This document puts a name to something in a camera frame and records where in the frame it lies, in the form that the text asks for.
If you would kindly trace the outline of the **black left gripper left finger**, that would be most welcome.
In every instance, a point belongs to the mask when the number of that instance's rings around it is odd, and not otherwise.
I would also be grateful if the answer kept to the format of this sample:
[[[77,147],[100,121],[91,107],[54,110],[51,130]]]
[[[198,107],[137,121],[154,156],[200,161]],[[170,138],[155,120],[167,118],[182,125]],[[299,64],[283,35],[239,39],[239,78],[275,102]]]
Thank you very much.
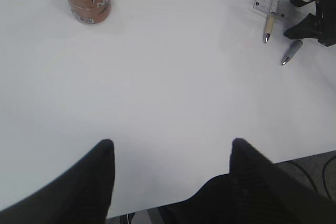
[[[104,223],[114,180],[114,144],[102,140],[51,183],[2,210],[1,223]]]

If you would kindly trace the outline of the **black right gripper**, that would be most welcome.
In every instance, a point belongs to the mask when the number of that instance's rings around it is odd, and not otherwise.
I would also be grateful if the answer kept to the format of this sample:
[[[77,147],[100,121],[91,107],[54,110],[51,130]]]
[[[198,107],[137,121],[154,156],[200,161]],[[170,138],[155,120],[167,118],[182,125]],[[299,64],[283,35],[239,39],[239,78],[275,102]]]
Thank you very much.
[[[317,0],[316,16],[308,14],[283,35],[291,40],[318,39],[326,47],[335,45],[335,0]]]

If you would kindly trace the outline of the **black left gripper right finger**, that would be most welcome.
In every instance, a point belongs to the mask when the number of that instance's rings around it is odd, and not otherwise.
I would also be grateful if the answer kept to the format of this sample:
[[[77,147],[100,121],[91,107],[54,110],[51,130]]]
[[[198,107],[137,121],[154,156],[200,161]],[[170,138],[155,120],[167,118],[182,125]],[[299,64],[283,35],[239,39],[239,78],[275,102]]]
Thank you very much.
[[[335,203],[286,174],[242,138],[229,174],[236,223],[335,223]]]

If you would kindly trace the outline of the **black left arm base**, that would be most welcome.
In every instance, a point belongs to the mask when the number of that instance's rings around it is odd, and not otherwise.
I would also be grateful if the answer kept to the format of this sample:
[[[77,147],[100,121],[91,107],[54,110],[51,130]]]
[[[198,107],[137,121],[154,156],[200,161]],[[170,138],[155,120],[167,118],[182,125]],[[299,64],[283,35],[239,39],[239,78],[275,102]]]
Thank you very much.
[[[216,176],[191,198],[158,210],[164,223],[235,223],[230,174]]]

